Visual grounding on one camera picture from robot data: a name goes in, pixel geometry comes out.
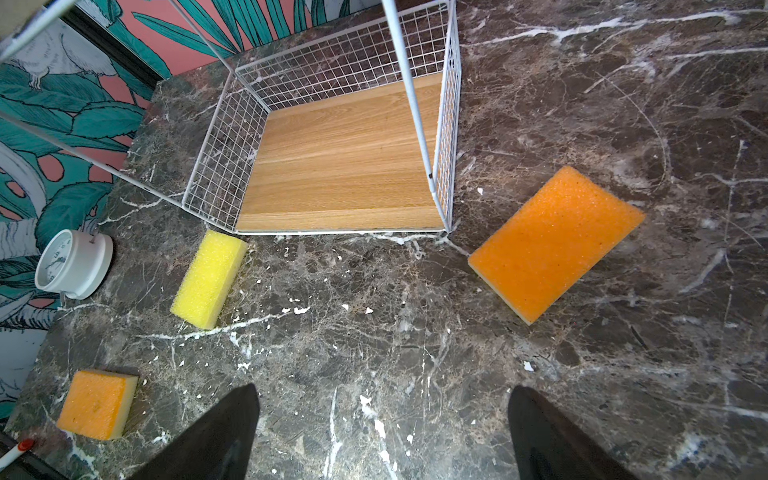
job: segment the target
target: square sponge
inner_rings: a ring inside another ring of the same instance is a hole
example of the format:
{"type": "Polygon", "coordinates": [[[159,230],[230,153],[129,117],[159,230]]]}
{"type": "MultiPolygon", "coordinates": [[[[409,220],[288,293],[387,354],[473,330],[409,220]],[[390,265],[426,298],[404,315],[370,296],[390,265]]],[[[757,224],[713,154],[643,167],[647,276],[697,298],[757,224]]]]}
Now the square sponge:
{"type": "Polygon", "coordinates": [[[170,312],[201,329],[214,328],[247,248],[239,238],[208,230],[170,312]]]}
{"type": "Polygon", "coordinates": [[[530,325],[644,218],[563,167],[469,257],[469,265],[530,325]]]}
{"type": "Polygon", "coordinates": [[[56,426],[97,440],[120,438],[138,380],[101,370],[75,373],[56,426]]]}

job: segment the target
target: wire basket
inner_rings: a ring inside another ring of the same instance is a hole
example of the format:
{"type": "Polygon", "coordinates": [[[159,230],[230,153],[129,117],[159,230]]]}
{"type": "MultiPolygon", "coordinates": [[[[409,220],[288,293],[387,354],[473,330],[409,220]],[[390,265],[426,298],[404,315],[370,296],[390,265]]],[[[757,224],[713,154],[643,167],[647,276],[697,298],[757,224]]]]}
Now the wire basket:
{"type": "MultiPolygon", "coordinates": [[[[435,208],[450,231],[461,85],[455,4],[453,0],[429,2],[399,12],[399,20],[412,76],[442,72],[429,181],[434,181],[437,193],[435,208]]],[[[237,229],[270,112],[401,80],[385,18],[236,68],[225,82],[184,191],[183,208],[231,233],[296,233],[237,229]]]]}

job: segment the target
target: brown marble surface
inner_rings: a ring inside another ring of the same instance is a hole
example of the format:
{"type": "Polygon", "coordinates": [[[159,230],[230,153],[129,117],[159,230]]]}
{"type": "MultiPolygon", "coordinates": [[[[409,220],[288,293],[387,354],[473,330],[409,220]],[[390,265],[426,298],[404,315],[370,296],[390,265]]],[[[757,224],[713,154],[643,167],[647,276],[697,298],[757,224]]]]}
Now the brown marble surface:
{"type": "MultiPolygon", "coordinates": [[[[505,409],[523,384],[638,478],[762,478],[764,7],[460,2],[449,240],[250,238],[212,334],[168,312],[203,222],[118,184],[102,225],[116,243],[111,272],[48,334],[7,431],[38,435],[38,455],[69,477],[123,478],[253,382],[262,416],[249,478],[328,478],[333,453],[333,478],[517,478],[505,409]],[[647,219],[526,326],[465,255],[563,165],[647,219]],[[55,428],[83,368],[141,376],[122,439],[55,428]]],[[[222,70],[158,90],[132,149],[137,176],[181,191],[222,70]]]]}

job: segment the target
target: white timer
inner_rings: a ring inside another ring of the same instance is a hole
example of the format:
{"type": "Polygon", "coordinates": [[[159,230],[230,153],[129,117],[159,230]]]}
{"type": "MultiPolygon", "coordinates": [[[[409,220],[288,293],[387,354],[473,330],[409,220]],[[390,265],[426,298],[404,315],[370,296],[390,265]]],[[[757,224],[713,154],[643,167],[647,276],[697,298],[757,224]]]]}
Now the white timer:
{"type": "Polygon", "coordinates": [[[35,269],[35,286],[82,300],[101,284],[111,261],[112,239],[109,236],[62,230],[40,256],[35,269]]]}

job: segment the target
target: wood grain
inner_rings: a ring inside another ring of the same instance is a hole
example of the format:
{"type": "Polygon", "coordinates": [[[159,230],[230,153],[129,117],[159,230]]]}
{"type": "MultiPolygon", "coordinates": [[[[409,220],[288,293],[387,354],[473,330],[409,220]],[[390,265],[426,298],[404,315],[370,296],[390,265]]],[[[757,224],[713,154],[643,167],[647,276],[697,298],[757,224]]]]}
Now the wood grain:
{"type": "MultiPolygon", "coordinates": [[[[430,156],[441,80],[414,80],[430,156]]],[[[237,228],[442,228],[402,83],[272,112],[237,228]]]]}

